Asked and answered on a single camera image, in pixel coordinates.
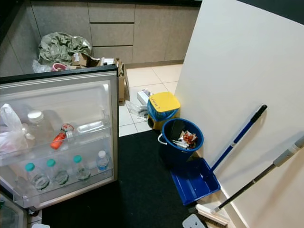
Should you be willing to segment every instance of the white plastic bag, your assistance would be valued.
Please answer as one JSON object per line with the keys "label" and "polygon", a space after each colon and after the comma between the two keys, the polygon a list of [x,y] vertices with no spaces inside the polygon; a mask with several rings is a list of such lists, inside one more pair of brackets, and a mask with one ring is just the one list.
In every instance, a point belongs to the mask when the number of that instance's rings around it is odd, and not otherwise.
{"label": "white plastic bag", "polygon": [[138,119],[143,119],[144,121],[148,120],[148,108],[146,105],[137,105],[130,101],[125,101],[129,112],[137,115]]}
{"label": "white plastic bag", "polygon": [[0,133],[0,154],[10,153],[28,148],[22,123],[9,104],[0,108],[0,116],[7,125],[8,132]]}

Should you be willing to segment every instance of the white wall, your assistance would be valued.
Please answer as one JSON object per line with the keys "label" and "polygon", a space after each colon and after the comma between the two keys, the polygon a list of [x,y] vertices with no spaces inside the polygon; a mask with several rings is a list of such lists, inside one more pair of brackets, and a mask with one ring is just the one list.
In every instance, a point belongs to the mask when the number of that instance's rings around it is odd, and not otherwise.
{"label": "white wall", "polygon": [[[304,26],[235,0],[204,0],[176,96],[214,164],[261,104],[268,110],[215,171],[229,195],[304,131]],[[303,227],[304,151],[235,200],[252,228]]]}

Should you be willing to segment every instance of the tile floor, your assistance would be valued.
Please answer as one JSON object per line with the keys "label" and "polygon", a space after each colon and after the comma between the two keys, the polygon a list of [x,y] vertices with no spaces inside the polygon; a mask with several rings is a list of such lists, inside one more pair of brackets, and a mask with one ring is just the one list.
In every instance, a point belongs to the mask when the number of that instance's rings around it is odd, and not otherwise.
{"label": "tile floor", "polygon": [[[181,74],[182,64],[127,69],[130,101],[142,105],[137,92],[147,88],[152,93],[171,92],[174,94]],[[126,106],[119,106],[119,136],[150,130],[147,122],[131,114]]]}

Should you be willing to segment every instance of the blue trash bin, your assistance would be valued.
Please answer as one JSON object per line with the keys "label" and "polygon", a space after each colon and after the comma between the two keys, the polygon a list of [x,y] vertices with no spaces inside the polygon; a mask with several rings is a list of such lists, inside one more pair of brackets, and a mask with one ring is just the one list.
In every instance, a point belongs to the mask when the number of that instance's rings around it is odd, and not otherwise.
{"label": "blue trash bin", "polygon": [[[175,120],[182,120],[185,124],[185,130],[188,130],[190,133],[196,134],[198,138],[196,140],[195,148],[189,150],[183,149],[169,141],[166,134],[168,134],[168,132],[171,130]],[[163,125],[162,133],[159,135],[158,141],[161,143],[159,154],[165,164],[170,168],[174,166],[185,165],[188,158],[200,147],[202,147],[204,143],[204,136],[198,126],[196,126],[194,123],[185,119],[174,118],[168,120]]]}

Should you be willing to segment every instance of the blue pole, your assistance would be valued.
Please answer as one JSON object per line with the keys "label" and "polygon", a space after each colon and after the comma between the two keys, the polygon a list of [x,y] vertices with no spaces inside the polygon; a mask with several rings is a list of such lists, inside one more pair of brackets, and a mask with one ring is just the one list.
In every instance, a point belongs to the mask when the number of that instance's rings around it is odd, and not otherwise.
{"label": "blue pole", "polygon": [[254,116],[250,119],[249,123],[244,127],[244,129],[237,135],[234,139],[233,143],[225,150],[222,156],[215,162],[215,164],[211,168],[211,172],[213,172],[218,165],[224,160],[224,158],[229,154],[229,152],[235,147],[235,145],[241,140],[241,138],[246,134],[246,132],[251,128],[251,126],[258,120],[261,114],[267,109],[267,105],[264,104],[260,107],[260,109],[254,114]]}

